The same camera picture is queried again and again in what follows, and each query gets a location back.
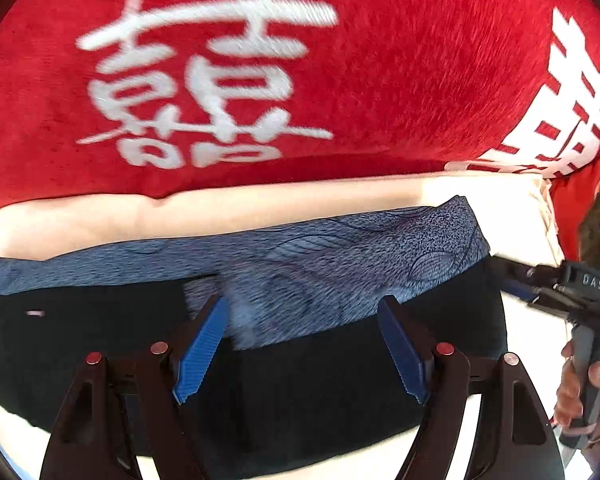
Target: black fabric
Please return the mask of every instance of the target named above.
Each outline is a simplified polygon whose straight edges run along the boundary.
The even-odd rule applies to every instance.
[[[438,340],[496,358],[506,351],[506,327],[494,283],[483,260],[406,307]],[[158,332],[182,320],[181,288],[158,282],[0,296],[0,403],[50,430],[84,355],[132,353],[162,338]],[[33,309],[45,317],[27,316]],[[133,403],[129,411],[136,451],[149,454]],[[223,340],[180,413],[210,478],[229,480],[368,446],[416,426],[422,409],[404,392],[371,317],[258,349],[234,351]]]

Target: white surface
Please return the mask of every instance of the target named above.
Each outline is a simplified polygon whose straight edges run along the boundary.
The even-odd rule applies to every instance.
[[[456,194],[467,197],[492,253],[534,265],[562,260],[548,185],[532,174],[473,171],[197,190],[164,200],[99,195],[16,204],[0,210],[0,256],[45,259],[108,242],[218,234],[353,212],[439,205]],[[522,359],[551,414],[566,342],[564,324],[508,296],[504,306],[509,349]],[[472,399],[450,479],[464,475],[476,417]],[[411,431],[274,477],[393,479],[413,437]],[[0,443],[34,477],[39,476],[47,440],[45,431],[0,406]],[[146,480],[155,478],[150,460],[141,460],[141,468]]]

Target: screw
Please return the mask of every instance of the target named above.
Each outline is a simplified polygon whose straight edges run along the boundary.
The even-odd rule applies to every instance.
[[[96,365],[102,360],[102,354],[100,352],[91,352],[87,355],[87,364],[88,365]]]
[[[520,358],[512,352],[507,352],[504,354],[504,362],[508,365],[515,366],[520,362]]]
[[[452,355],[456,349],[451,343],[438,343],[436,345],[436,352],[440,355]]]
[[[164,341],[158,341],[151,345],[151,353],[155,355],[162,355],[169,349],[169,345]]]

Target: blue-gray fabric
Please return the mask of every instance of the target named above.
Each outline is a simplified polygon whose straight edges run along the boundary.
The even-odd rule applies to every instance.
[[[471,207],[456,196],[439,207],[120,242],[44,262],[0,258],[0,294],[197,277],[185,286],[191,313],[213,292],[226,296],[227,335],[247,349],[372,316],[384,295],[410,300],[488,253]]]

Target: human hand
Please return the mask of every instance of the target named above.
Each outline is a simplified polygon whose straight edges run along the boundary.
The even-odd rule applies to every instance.
[[[582,416],[582,403],[580,402],[580,390],[582,385],[578,380],[575,368],[571,363],[573,356],[573,345],[569,341],[562,349],[562,356],[567,358],[562,367],[562,380],[557,391],[557,403],[555,405],[555,421],[564,428],[568,428],[574,418]],[[589,382],[600,388],[600,362],[593,363],[589,367]],[[583,450],[583,455],[592,467],[600,462],[600,416],[593,434],[589,437],[590,444]]]

